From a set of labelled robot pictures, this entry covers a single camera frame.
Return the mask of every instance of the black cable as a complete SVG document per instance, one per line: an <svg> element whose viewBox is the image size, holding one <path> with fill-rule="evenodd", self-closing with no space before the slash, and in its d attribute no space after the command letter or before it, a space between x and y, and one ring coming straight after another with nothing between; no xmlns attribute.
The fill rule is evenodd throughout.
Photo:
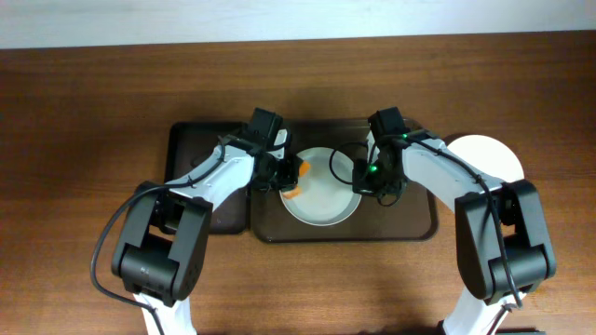
<svg viewBox="0 0 596 335"><path fill-rule="evenodd" d="M494 332L496 332L496 328L499 326L499 323L501 320L503 320L505 315L507 315L507 312L513 313L511 311L512 307L515 307L515 305L512 303L506 303L501 306L501 310L499 310L499 313L494 317L494 322L486 333L487 335L492 335Z"/></svg>
<svg viewBox="0 0 596 335"><path fill-rule="evenodd" d="M344 148L348 145L361 145L368 149L368 145L366 144L366 142L361 142L361 141L352 141L352 142L346 142L344 144L341 144L337 148L333 149L332 155L329 156L329 170L332 172L332 175L335 177L335 179L337 179L339 182L344 183L346 185L352 185L353 184L352 181L344 181L343 179L339 178L339 176L337 174L335 174L335 171L333 171L333 164L332 164L333 157L335 156L335 153L337 153L339 150L341 150L342 148ZM366 169L366 171L364 171L364 175L361 177L361 179L363 180L364 178L366 178L367 174L368 174L368 169Z"/></svg>
<svg viewBox="0 0 596 335"><path fill-rule="evenodd" d="M159 322L159 318L157 317L155 308L151 307L150 305L148 305L146 303L134 301L132 299L126 298L119 294L113 293L112 291L103 287L100 284L100 282L97 280L97 271L96 271L97 259L100 256L100 251L102 250L103 242L105 241L105 238L107 237L108 233L110 233L110 230L112 229L112 227L114 226L115 222L118 220L120 215L122 215L122 213L124 213L130 207L130 205L132 205L134 202L138 201L142 197L144 197L148 194L151 194L151 193L166 191L166 190L174 189L174 188L183 188L183 187L192 186L192 185L196 184L197 182L204 180L207 176L209 176L211 174L211 172L213 172L219 165L221 165L221 163L225 159L225 147L224 147L221 137L218 137L218 142L222 148L222 152L217 159L217 163L215 163L212 167L210 167L207 171L205 171L205 173L201 174L200 176L198 176L194 179L189 179L187 182L159 185L159 186L152 187L150 189L147 189L147 190L144 190L142 192L132 195L112 215L112 218L110 218L110 220L107 222L107 224L103 228L102 234L100 235L100 238L98 239L97 244L95 245L95 248L93 249L93 256L91 257L91 266L90 266L91 283L93 283L93 286L99 292L105 294L106 296L108 296L110 298L114 298L120 302L128 303L133 306L146 309L151 314L154 321L156 322L157 330L159 331L159 334L161 334L161 335L164 335L164 330L161 327L161 323Z"/></svg>
<svg viewBox="0 0 596 335"><path fill-rule="evenodd" d="M384 204L384 203L383 203L383 198L384 198L384 197L386 197L386 194L384 194L384 195L382 195L382 196L379 196L379 197L377 197L377 198L376 198L376 202L377 202L379 205L383 206L383 207L391 207L391 206L393 206L393 205L397 204L397 203L398 203L398 201L400 201L401 194L396 194L396 195L395 195L395 200L391 201L391 202L390 202L390 203L388 203L388 204Z"/></svg>
<svg viewBox="0 0 596 335"><path fill-rule="evenodd" d="M472 178L474 178L476 180L476 182L481 186L482 190L484 191L484 194L486 194L486 198L488 200L488 208L491 211L491 215L493 216L494 229L496 231L496 239L497 239L497 242L499 245L499 250L501 252L501 261L503 262L503 268L505 269L505 275L506 275L506 278L508 281L508 285L509 285L509 288L511 289L511 293L513 294L513 297L515 298L515 303L517 305L517 308L521 309L523 307L522 298L520 298L520 292L518 291L518 288L515 286L515 283L513 282L513 275L511 274L511 268L509 267L507 252L505 251L505 240L503 239L503 232L501 232L501 226L500 226L501 220L499 220L499 214L496 211L496 206L494 205L494 200L493 200L493 197L491 196L491 191L489 190L488 186L486 186L486 183L482 179L482 176L477 174L476 172L474 172L474 170L472 170L466 163L464 163L460 159L458 159L450 154L446 154L440 149L433 148L430 145L428 145L420 140L410 138L407 135L392 136L392 137L393 138L399 137L401 139L404 139L407 142L416 143L434 154L438 154L440 156L443 156L443 157L449 159L450 161L456 163L458 166L463 168L467 173L469 173L469 175L472 176Z"/></svg>

